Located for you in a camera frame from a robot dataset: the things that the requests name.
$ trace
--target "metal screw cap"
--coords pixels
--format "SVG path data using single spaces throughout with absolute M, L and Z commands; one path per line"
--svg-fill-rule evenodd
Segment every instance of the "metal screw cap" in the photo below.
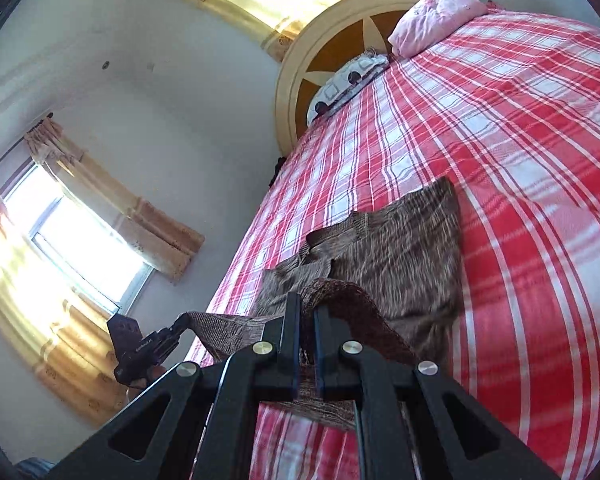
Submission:
M 198 371 L 198 365 L 192 363 L 191 361 L 186 361 L 184 363 L 180 363 L 176 368 L 176 373 L 180 377 L 191 377 L 194 373 Z
M 342 345 L 342 349 L 347 354 L 359 354 L 362 352 L 362 345 L 357 341 L 347 341 Z
M 251 348 L 256 354 L 267 355 L 273 350 L 273 345 L 269 341 L 258 341 Z
M 438 373 L 438 365 L 433 361 L 422 361 L 418 363 L 418 371 L 423 375 L 435 375 Z

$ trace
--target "bed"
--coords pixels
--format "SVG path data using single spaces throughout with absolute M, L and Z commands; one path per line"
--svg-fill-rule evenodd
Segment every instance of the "bed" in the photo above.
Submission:
M 304 126 L 319 85 L 386 47 L 418 0 L 343 0 L 292 45 L 276 91 L 286 163 L 209 310 L 248 314 L 263 269 L 310 231 L 446 175 L 464 313 L 448 373 L 564 479 L 600 459 L 600 30 L 503 10 Z M 188 358 L 210 364 L 198 341 Z M 253 479 L 358 478 L 356 437 L 261 407 Z

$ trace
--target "black and white pillow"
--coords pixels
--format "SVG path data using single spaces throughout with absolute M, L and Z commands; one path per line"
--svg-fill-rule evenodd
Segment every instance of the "black and white pillow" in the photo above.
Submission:
M 389 66 L 385 54 L 367 50 L 348 61 L 318 90 L 309 105 L 306 124 L 331 117 Z

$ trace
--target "blue fabric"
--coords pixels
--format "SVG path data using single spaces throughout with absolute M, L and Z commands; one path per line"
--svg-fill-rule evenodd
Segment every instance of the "blue fabric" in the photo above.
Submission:
M 27 458 L 16 464 L 16 469 L 23 480 L 40 480 L 51 471 L 53 463 L 41 458 Z

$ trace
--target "curtain rod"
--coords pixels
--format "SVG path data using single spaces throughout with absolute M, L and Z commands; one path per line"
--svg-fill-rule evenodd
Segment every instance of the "curtain rod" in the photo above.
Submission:
M 53 112 L 49 112 L 49 113 L 48 113 L 46 116 L 47 116 L 47 117 L 50 119 L 51 117 L 53 117 L 53 116 L 54 116 L 54 113 L 53 113 Z M 33 128 L 32 128 L 32 129 L 30 129 L 30 130 L 29 130 L 27 133 L 28 133 L 28 134 L 30 134 L 30 133 L 31 133 L 33 130 L 35 130 L 35 129 L 36 129 L 38 126 L 40 126 L 40 124 L 42 124 L 42 121 L 44 121 L 44 119 L 40 119 L 40 120 L 39 120 L 39 121 L 38 121 L 38 122 L 35 124 L 35 126 L 33 126 Z M 8 149 L 6 152 L 4 152 L 4 153 L 2 154 L 2 156 L 0 157 L 0 163 L 1 163 L 1 162 L 4 160 L 4 158 L 5 158 L 7 155 L 9 155 L 9 154 L 10 154 L 10 153 L 11 153 L 11 152 L 12 152 L 12 151 L 15 149 L 15 147 L 16 147 L 18 144 L 20 144 L 20 143 L 22 142 L 22 140 L 23 140 L 23 139 L 24 139 L 24 136 L 23 136 L 23 137 L 20 137 L 18 140 L 16 140 L 16 141 L 15 141 L 15 142 L 14 142 L 14 143 L 11 145 L 11 147 L 10 147 L 10 148 L 9 148 L 9 149 Z

